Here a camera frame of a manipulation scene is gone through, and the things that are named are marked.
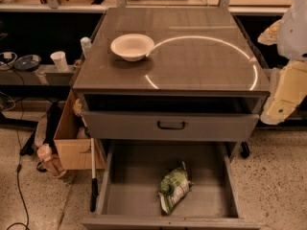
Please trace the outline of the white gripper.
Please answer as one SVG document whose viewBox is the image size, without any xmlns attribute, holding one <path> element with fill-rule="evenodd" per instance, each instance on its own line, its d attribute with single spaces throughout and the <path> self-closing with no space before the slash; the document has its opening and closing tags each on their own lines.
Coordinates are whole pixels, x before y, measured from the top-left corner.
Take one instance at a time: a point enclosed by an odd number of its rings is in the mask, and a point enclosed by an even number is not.
<svg viewBox="0 0 307 230">
<path fill-rule="evenodd" d="M 273 22 L 257 41 L 277 43 L 280 56 L 290 60 L 282 69 L 273 68 L 270 96 L 260 120 L 267 125 L 283 123 L 307 96 L 307 0 L 295 0 L 281 20 Z"/>
</svg>

